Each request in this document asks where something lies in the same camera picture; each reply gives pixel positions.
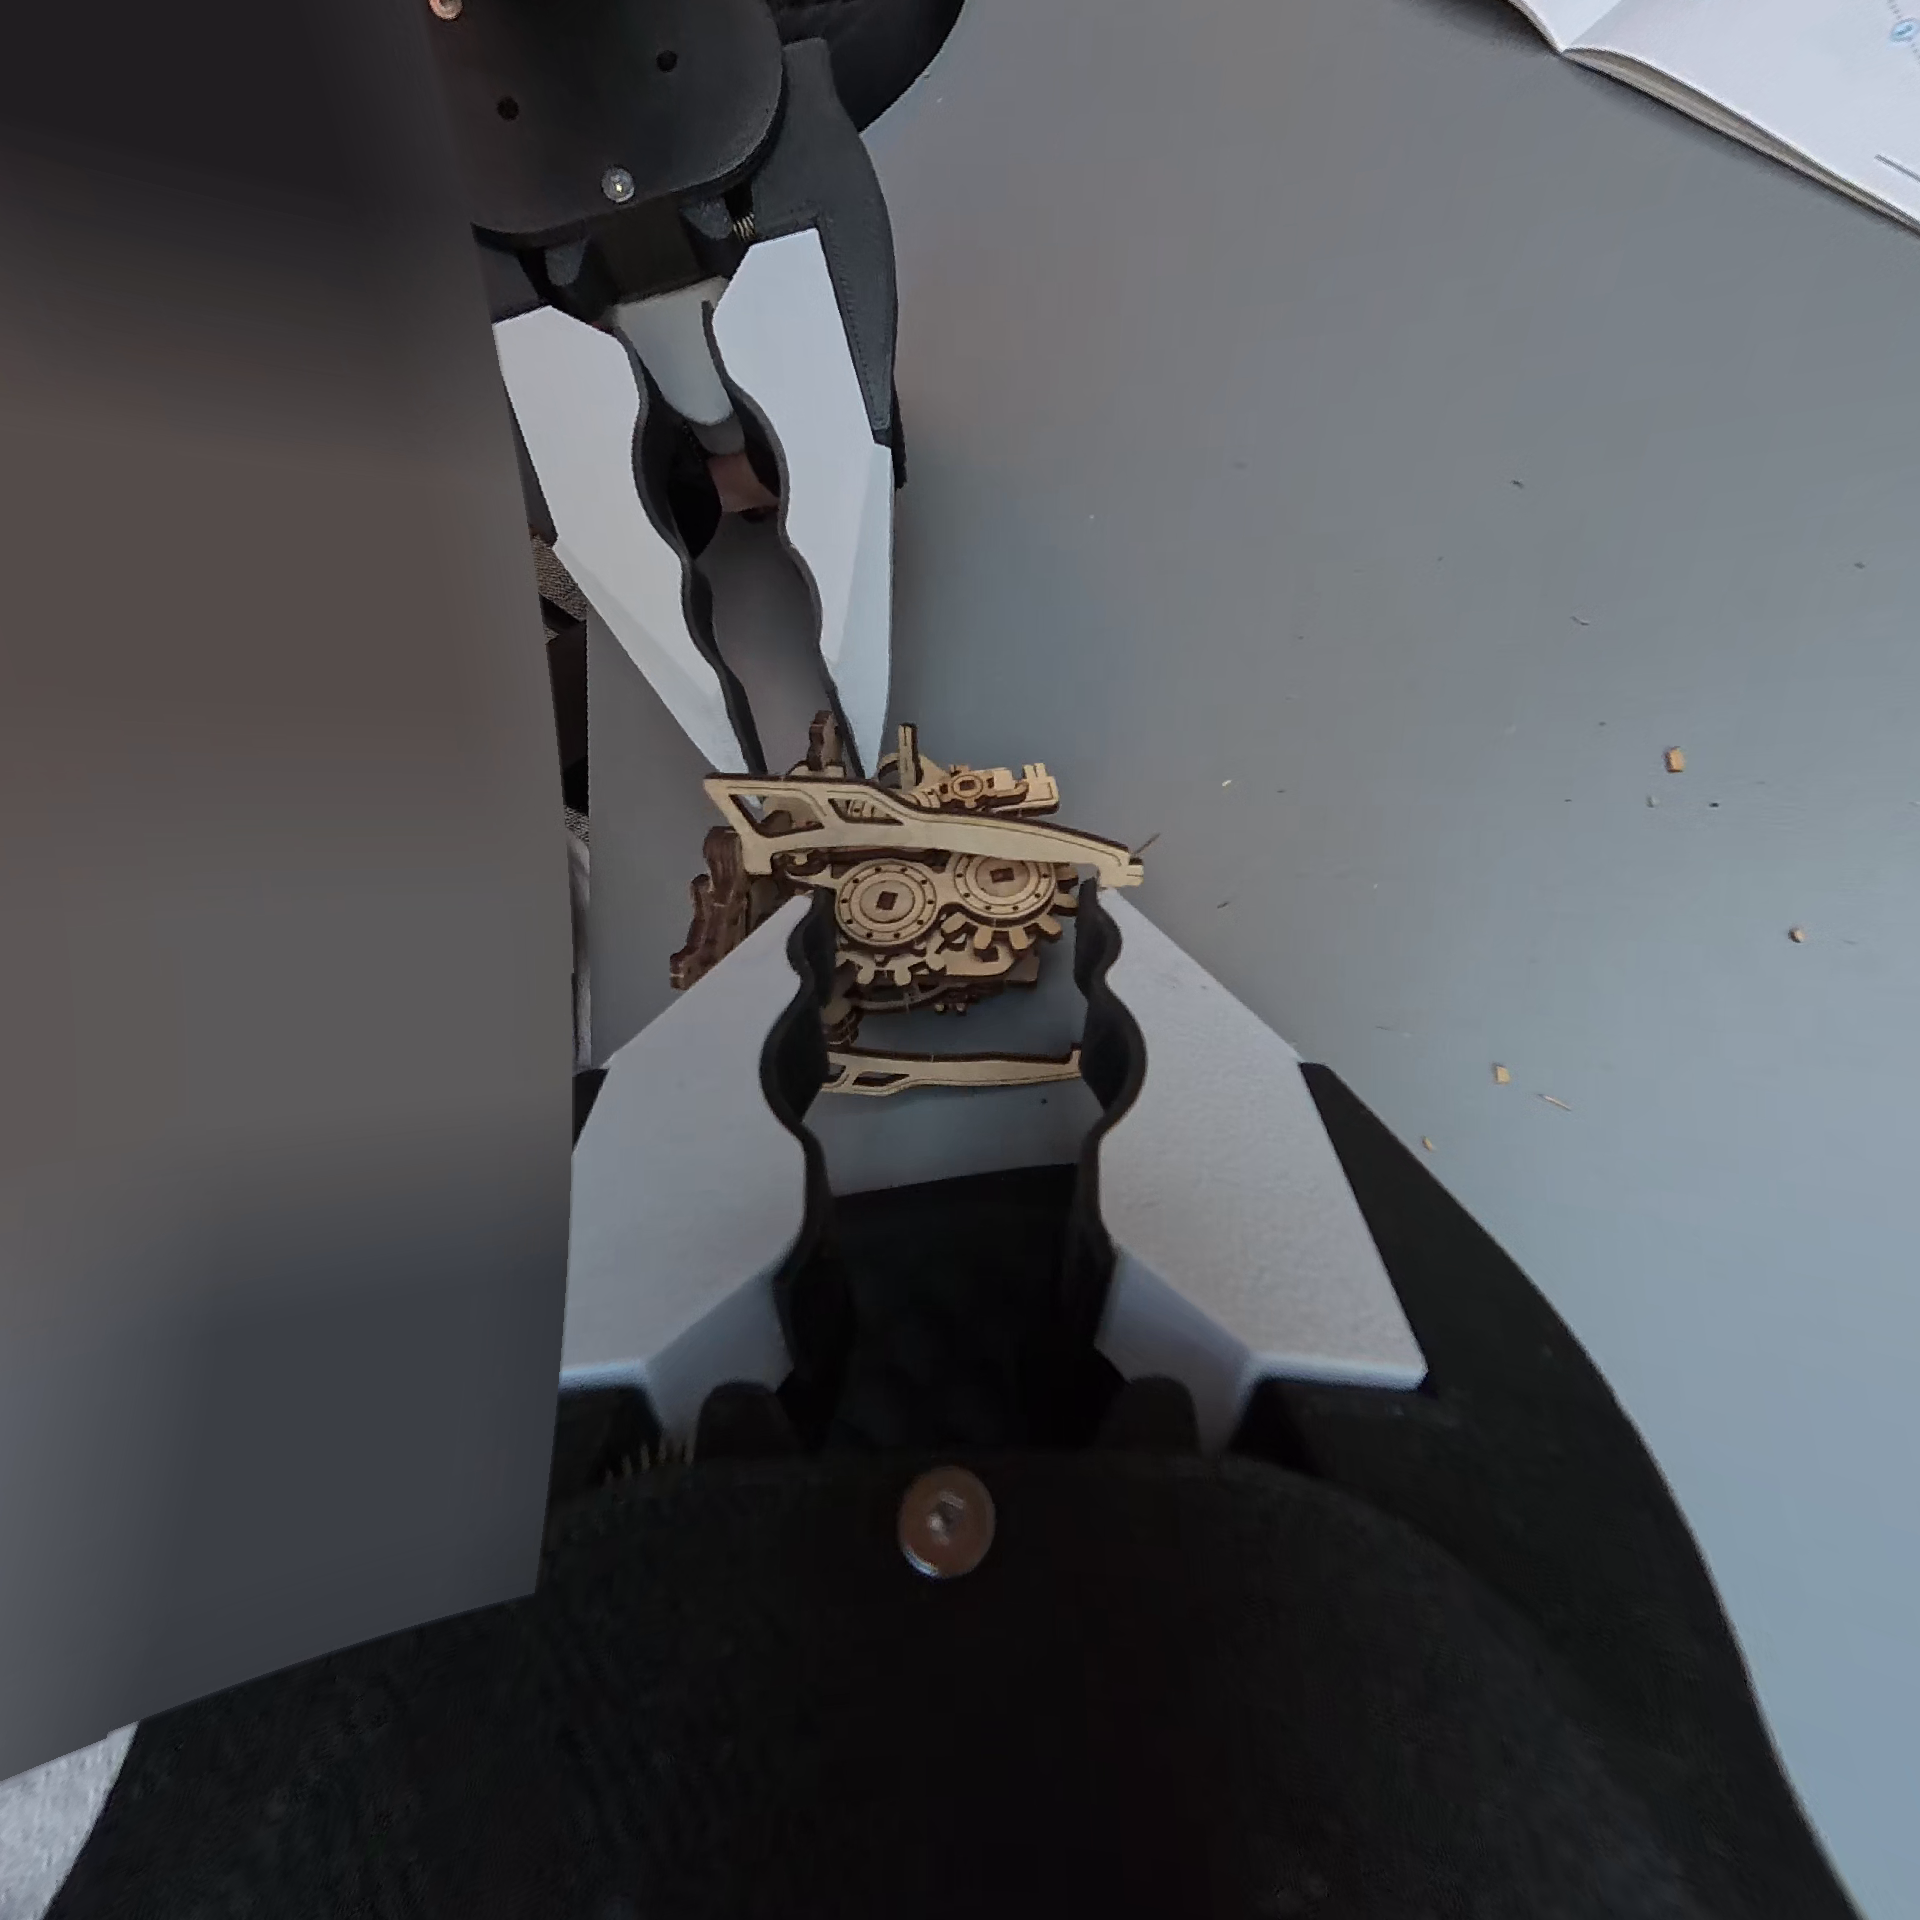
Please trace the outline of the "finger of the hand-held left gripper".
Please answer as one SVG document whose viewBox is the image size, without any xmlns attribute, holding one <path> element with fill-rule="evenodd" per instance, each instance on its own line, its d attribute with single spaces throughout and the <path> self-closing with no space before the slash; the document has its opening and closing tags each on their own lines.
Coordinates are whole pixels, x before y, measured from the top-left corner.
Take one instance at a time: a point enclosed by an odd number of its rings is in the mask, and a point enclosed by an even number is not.
<svg viewBox="0 0 1920 1920">
<path fill-rule="evenodd" d="M 876 442 L 815 228 L 755 242 L 714 308 L 714 348 L 781 473 L 779 537 L 855 763 L 883 753 L 895 635 L 895 458 Z"/>
<path fill-rule="evenodd" d="M 667 498 L 681 421 L 620 336 L 555 307 L 497 320 L 493 350 L 561 564 L 707 763 L 761 772 L 753 706 Z"/>
</svg>

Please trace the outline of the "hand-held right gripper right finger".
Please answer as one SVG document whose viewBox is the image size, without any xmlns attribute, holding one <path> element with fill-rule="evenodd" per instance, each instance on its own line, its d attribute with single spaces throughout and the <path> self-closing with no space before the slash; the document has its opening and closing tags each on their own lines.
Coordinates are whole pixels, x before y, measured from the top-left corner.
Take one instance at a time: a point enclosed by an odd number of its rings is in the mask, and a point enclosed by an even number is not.
<svg viewBox="0 0 1920 1920">
<path fill-rule="evenodd" d="M 1191 1396 L 1410 1389 L 1426 1358 L 1299 1052 L 1117 897 L 1080 908 L 1096 1346 Z"/>
</svg>

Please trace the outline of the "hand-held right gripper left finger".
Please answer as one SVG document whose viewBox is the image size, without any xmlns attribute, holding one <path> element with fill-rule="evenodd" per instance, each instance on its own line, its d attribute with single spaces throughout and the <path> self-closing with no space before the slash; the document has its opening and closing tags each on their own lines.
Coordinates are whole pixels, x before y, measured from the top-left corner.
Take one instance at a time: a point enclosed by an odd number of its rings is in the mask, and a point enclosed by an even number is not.
<svg viewBox="0 0 1920 1920">
<path fill-rule="evenodd" d="M 804 1216 L 803 1142 L 761 1053 L 803 994 L 784 906 L 609 1065 L 572 1149 L 561 1389 L 777 1388 L 776 1273 Z"/>
</svg>

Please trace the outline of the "thin wooden model part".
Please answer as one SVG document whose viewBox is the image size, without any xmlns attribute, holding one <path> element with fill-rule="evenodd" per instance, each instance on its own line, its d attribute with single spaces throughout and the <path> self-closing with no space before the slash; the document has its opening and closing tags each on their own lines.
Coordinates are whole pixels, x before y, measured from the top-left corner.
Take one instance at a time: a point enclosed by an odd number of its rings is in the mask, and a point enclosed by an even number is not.
<svg viewBox="0 0 1920 1920">
<path fill-rule="evenodd" d="M 823 1090 L 853 1097 L 895 1097 L 908 1090 L 1045 1088 L 1081 1077 L 1083 1052 L 1068 1053 L 906 1053 L 834 1046 Z"/>
</svg>

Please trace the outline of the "wooden gear model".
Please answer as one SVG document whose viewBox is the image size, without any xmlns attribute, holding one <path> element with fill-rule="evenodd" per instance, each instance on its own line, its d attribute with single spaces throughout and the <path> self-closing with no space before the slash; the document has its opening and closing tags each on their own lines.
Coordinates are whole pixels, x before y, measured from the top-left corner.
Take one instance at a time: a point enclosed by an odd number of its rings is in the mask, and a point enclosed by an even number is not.
<svg viewBox="0 0 1920 1920">
<path fill-rule="evenodd" d="M 1051 820 L 1063 798 L 1045 763 L 938 762 L 912 724 L 859 777 L 836 720 L 819 710 L 800 763 L 708 776 L 705 794 L 720 825 L 705 837 L 667 980 L 688 993 L 781 906 L 825 904 L 828 1052 L 861 1050 L 869 1017 L 962 1017 L 1033 990 L 1085 883 L 1133 890 L 1146 875 L 1137 850 Z"/>
</svg>

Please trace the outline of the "scattered wood crumbs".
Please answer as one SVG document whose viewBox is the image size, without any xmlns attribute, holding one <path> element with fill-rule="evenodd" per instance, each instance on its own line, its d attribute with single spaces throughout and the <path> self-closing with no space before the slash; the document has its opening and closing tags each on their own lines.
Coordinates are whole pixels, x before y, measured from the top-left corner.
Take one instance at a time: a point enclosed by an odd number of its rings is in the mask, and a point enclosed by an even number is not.
<svg viewBox="0 0 1920 1920">
<path fill-rule="evenodd" d="M 1236 892 L 1207 950 L 1420 1137 L 1466 1137 L 1496 1086 L 1652 1100 L 1803 917 L 1739 630 L 1685 566 L 1559 522 L 1497 486 L 1340 539 L 1219 669 Z"/>
</svg>

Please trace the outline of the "white instruction booklet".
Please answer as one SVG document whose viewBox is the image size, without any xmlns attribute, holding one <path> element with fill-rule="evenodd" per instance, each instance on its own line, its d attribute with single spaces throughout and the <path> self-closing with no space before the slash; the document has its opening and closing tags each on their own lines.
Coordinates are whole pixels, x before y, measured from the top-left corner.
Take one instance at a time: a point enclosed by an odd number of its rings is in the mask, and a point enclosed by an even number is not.
<svg viewBox="0 0 1920 1920">
<path fill-rule="evenodd" d="M 1916 3 L 1517 3 L 1572 64 L 1917 230 Z"/>
</svg>

